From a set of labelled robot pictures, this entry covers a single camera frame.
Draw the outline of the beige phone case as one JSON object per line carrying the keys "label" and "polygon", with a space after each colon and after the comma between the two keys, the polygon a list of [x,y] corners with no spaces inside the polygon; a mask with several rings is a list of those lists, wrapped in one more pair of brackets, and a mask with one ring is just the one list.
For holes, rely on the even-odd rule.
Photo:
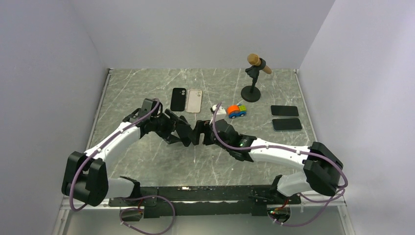
{"label": "beige phone case", "polygon": [[200,113],[202,105],[202,90],[190,89],[187,93],[185,111],[188,113]]}

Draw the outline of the black phone case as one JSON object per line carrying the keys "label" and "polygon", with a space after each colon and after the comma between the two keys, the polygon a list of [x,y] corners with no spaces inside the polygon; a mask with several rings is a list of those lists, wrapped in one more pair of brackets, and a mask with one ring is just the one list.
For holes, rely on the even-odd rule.
{"label": "black phone case", "polygon": [[187,90],[185,88],[173,88],[170,101],[170,110],[183,112],[185,110]]}

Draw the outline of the black smartphone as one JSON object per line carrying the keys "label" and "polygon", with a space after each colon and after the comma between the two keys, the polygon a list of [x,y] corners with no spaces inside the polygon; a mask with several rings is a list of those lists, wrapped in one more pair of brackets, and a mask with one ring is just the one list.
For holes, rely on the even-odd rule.
{"label": "black smartphone", "polygon": [[271,115],[274,117],[298,117],[299,111],[296,106],[271,105]]}

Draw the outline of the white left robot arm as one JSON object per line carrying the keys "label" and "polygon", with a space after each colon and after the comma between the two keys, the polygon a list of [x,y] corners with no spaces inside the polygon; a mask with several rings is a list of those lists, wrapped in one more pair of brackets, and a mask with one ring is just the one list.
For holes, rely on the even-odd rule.
{"label": "white left robot arm", "polygon": [[[146,134],[156,133],[167,144],[191,144],[192,128],[183,116],[163,109],[157,99],[146,98],[140,108],[126,116],[104,140],[85,152],[74,151],[68,157],[62,193],[69,206],[79,211],[84,206],[98,206],[105,199],[121,198],[127,205],[137,204],[141,197],[140,182],[129,177],[109,178],[107,167]],[[74,201],[84,205],[76,207]]]}

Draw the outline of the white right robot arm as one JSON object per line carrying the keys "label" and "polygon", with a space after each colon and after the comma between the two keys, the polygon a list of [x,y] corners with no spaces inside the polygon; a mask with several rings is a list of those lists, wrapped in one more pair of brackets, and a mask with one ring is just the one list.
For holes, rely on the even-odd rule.
{"label": "white right robot arm", "polygon": [[283,203],[290,196],[310,190],[334,196],[341,188],[343,163],[320,142],[315,141],[311,146],[272,143],[239,134],[223,119],[197,121],[189,134],[194,145],[199,144],[201,134],[204,145],[215,144],[238,161],[267,162],[297,169],[296,173],[275,177],[270,190],[270,198],[275,203]]}

